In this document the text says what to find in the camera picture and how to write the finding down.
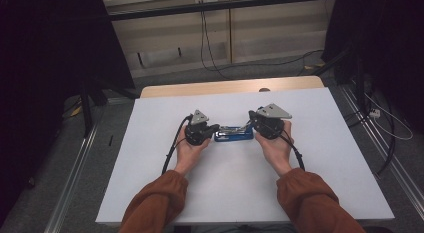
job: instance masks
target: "white table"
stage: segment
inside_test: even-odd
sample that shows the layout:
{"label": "white table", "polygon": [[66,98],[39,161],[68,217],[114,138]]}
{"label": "white table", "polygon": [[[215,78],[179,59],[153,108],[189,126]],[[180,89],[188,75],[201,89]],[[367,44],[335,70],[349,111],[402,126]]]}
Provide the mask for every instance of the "white table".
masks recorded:
{"label": "white table", "polygon": [[[326,88],[261,93],[141,98],[136,101],[96,222],[119,225],[132,197],[160,176],[181,120],[199,109],[209,124],[240,126],[248,110],[275,103],[293,115],[293,138],[307,171],[321,175],[355,219],[394,218]],[[169,169],[175,165],[176,155]],[[291,158],[293,166],[297,160]],[[204,150],[175,224],[278,223],[289,219],[276,199],[277,174],[255,140]]]}

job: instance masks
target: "table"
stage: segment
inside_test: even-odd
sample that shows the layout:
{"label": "table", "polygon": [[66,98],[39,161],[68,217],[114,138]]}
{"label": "table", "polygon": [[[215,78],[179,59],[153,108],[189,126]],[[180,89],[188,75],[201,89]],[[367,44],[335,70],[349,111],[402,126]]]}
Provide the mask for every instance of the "table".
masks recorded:
{"label": "table", "polygon": [[165,96],[190,96],[225,94],[238,92],[259,92],[266,88],[270,91],[323,88],[317,76],[301,76],[286,78],[269,78],[238,81],[220,81],[194,84],[149,86],[141,92],[142,98]]}
{"label": "table", "polygon": [[[221,91],[217,87],[221,84],[225,94],[219,94]],[[256,93],[265,87],[272,91]],[[297,87],[301,89],[277,91]],[[193,95],[199,92],[209,94]],[[292,134],[303,154],[306,170],[326,180],[346,211],[355,219],[394,218],[330,92],[323,88],[319,78],[301,77],[143,90],[142,98],[134,105],[96,222],[119,225],[133,195],[160,175],[170,147],[164,142],[170,144],[175,135],[174,130],[157,130],[162,125],[176,129],[187,111],[194,112],[195,109],[191,109],[194,106],[209,116],[210,124],[241,125],[247,120],[249,109],[271,103],[271,100],[293,115]],[[174,156],[170,167],[175,162]],[[297,166],[295,157],[291,158],[291,164]],[[190,186],[186,207],[175,224],[289,221],[276,199],[278,176],[266,163],[254,140],[211,142],[187,178]]]}

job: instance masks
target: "wire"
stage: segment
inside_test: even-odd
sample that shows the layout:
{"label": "wire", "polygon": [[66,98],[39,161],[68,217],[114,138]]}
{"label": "wire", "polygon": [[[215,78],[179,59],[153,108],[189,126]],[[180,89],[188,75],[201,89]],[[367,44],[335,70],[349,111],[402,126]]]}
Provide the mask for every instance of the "wire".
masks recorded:
{"label": "wire", "polygon": [[368,110],[367,110],[366,114],[364,116],[361,116],[361,118],[357,122],[348,125],[348,127],[349,128],[352,128],[352,127],[357,126],[360,123],[364,122],[367,119],[367,117],[370,115],[370,113],[371,113],[371,107],[368,107]]}
{"label": "wire", "polygon": [[[387,101],[387,99],[386,99],[386,102],[387,102],[387,106],[389,108],[390,113],[392,113],[392,107],[390,105],[390,102]],[[384,111],[383,111],[383,113],[384,113],[384,117],[387,119],[387,121],[390,124],[392,134],[394,134],[395,133],[395,124],[394,124],[394,121],[393,121],[393,117],[391,117],[389,119],[388,116],[387,116],[387,114]],[[386,161],[381,166],[380,170],[377,171],[377,173],[375,173],[375,175],[377,176],[378,179],[381,178],[380,177],[380,174],[387,168],[387,166],[389,166],[390,162],[392,161],[392,159],[393,159],[393,157],[395,155],[395,149],[396,149],[396,138],[394,136],[391,136],[390,137],[390,145],[389,145],[389,148],[387,150]]]}
{"label": "wire", "polygon": [[355,112],[353,112],[353,113],[350,113],[350,114],[347,114],[347,115],[343,116],[343,118],[345,119],[345,121],[348,121],[348,120],[350,120],[352,117],[354,117],[356,114],[358,114],[359,112],[361,112],[361,111],[360,111],[360,110],[357,110],[357,111],[355,111]]}
{"label": "wire", "polygon": [[399,137],[397,135],[394,135],[390,132],[388,132],[386,129],[384,129],[374,118],[375,123],[377,124],[377,126],[379,126],[384,132],[388,133],[389,135],[396,137],[397,139],[400,140],[410,140],[412,139],[412,137],[414,137],[414,133],[412,133],[411,129],[409,129],[408,126],[406,126],[401,120],[399,120],[396,116],[390,114],[389,112],[387,112],[383,107],[381,107],[379,104],[377,104],[375,101],[373,101],[368,95],[365,95],[372,103],[374,103],[374,105],[376,105],[378,108],[380,108],[380,110],[382,110],[383,112],[385,112],[386,114],[388,114],[389,116],[393,117],[395,120],[397,120],[403,127],[405,127],[405,129],[407,129],[409,131],[409,133],[411,134],[409,137]]}
{"label": "wire", "polygon": [[316,51],[306,52],[305,54],[303,54],[303,56],[302,56],[302,69],[299,71],[299,73],[297,74],[297,76],[300,76],[303,73],[303,70],[305,69],[305,57],[310,56],[313,53],[322,52],[322,51],[323,50],[316,50]]}
{"label": "wire", "polygon": [[[264,126],[266,126],[269,130],[271,130],[274,134],[277,134],[278,132],[276,132],[274,129],[272,129],[271,127],[269,127],[268,125],[266,125],[266,124],[263,124]],[[289,134],[287,133],[287,131],[285,131],[284,129],[283,129],[283,132],[284,133],[286,133],[286,135],[287,135],[287,137],[289,137],[290,138],[290,136],[289,136]],[[305,170],[305,165],[303,164],[303,160],[302,160],[302,154],[300,154],[299,153],[299,151],[297,150],[297,148],[294,146],[294,144],[291,142],[291,140],[290,139],[287,139],[287,138],[285,138],[284,136],[282,136],[282,135],[278,135],[281,139],[283,139],[292,149],[293,149],[293,151],[294,151],[294,154],[296,155],[296,159],[297,159],[297,161],[299,162],[299,167],[302,169],[302,170]]]}
{"label": "wire", "polygon": [[[299,60],[302,60],[302,59],[304,60],[305,57],[310,56],[313,53],[324,51],[324,50],[309,51],[309,52],[306,52],[305,54],[303,54],[302,57],[299,57],[299,58],[294,59],[294,60],[286,61],[286,62],[281,62],[281,63],[250,63],[250,64],[242,64],[242,65],[229,65],[229,66],[224,66],[224,67],[218,68],[215,64],[214,59],[213,59],[212,50],[211,50],[211,47],[210,47],[205,12],[201,11],[200,14],[201,14],[201,18],[202,18],[202,46],[201,46],[201,50],[200,50],[200,58],[202,60],[202,65],[206,70],[217,71],[223,78],[228,79],[228,80],[234,80],[234,79],[231,79],[227,76],[224,76],[221,73],[221,71],[226,70],[226,69],[230,69],[230,68],[234,68],[234,67],[244,67],[244,66],[280,66],[280,65],[286,65],[286,64],[290,64],[290,63],[293,63],[293,62],[296,62],[296,61],[299,61]],[[209,54],[211,56],[212,64],[214,66],[212,69],[208,68],[205,65],[205,62],[204,62],[204,59],[203,59],[203,46],[204,46],[203,43],[204,43],[204,36],[205,35],[206,35],[206,40],[207,40],[207,43],[208,43]]]}
{"label": "wire", "polygon": [[172,146],[169,149],[168,155],[166,155],[166,160],[165,160],[165,163],[163,164],[163,168],[162,168],[162,175],[165,174],[166,170],[168,169],[168,164],[169,164],[169,161],[171,160],[172,153],[174,153],[175,148],[177,148],[178,144],[180,144],[181,141],[185,140],[185,138],[184,138],[184,139],[178,141],[177,144],[175,144],[175,142],[177,142],[178,135],[180,134],[181,128],[184,125],[184,122],[191,120],[191,118],[193,118],[193,115],[191,115],[191,114],[189,116],[186,116],[184,118],[184,120],[181,122],[180,126],[178,127],[177,134],[175,134],[174,141],[172,142]]}
{"label": "wire", "polygon": [[200,58],[202,59],[202,64],[203,64],[203,66],[205,67],[205,69],[207,69],[208,70],[208,68],[206,67],[206,65],[205,65],[205,62],[203,61],[203,36],[206,34],[206,40],[207,40],[207,42],[208,42],[208,49],[209,49],[209,55],[211,56],[211,60],[212,60],[212,64],[213,64],[213,66],[214,66],[214,68],[216,69],[216,71],[218,72],[218,74],[220,75],[220,76],[222,76],[222,78],[224,78],[224,79],[227,79],[227,80],[233,80],[233,79],[231,79],[231,78],[229,78],[229,77],[226,77],[226,76],[224,76],[222,73],[221,73],[221,71],[218,69],[218,67],[216,67],[216,65],[215,65],[215,61],[214,61],[214,59],[213,59],[213,55],[212,55],[212,50],[211,50],[211,45],[210,45],[210,42],[209,42],[209,36],[208,36],[208,28],[207,28],[207,26],[206,26],[206,16],[205,16],[205,12],[204,11],[201,11],[200,12],[200,14],[201,14],[201,16],[202,16],[202,48],[201,48],[201,50],[200,50]]}

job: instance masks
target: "human hand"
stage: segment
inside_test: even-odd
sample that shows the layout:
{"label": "human hand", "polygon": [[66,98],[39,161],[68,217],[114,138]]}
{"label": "human hand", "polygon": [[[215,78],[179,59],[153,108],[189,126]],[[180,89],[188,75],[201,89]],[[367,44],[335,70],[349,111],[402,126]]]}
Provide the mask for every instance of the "human hand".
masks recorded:
{"label": "human hand", "polygon": [[185,140],[185,128],[186,126],[181,129],[180,134],[178,135],[177,143],[179,142],[179,144],[177,145],[177,165],[174,168],[176,172],[183,176],[193,169],[199,161],[200,153],[211,141],[211,139],[208,138],[199,146],[190,145],[190,143]]}
{"label": "human hand", "polygon": [[[293,138],[291,138],[290,121],[284,121],[284,131],[282,133],[283,137],[294,143]],[[287,142],[279,137],[274,140],[268,140],[259,133],[256,133],[255,139],[261,145],[265,159],[280,177],[292,169],[289,162],[291,147]]]}

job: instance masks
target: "forearm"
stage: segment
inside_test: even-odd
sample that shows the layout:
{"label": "forearm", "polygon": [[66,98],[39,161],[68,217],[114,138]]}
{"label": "forearm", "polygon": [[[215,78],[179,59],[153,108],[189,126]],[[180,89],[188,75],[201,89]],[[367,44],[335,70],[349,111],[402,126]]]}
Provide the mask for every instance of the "forearm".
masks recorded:
{"label": "forearm", "polygon": [[162,232],[184,209],[187,180],[167,171],[134,196],[122,219],[120,232]]}
{"label": "forearm", "polygon": [[277,186],[278,202],[300,232],[364,232],[318,175],[294,169]]}

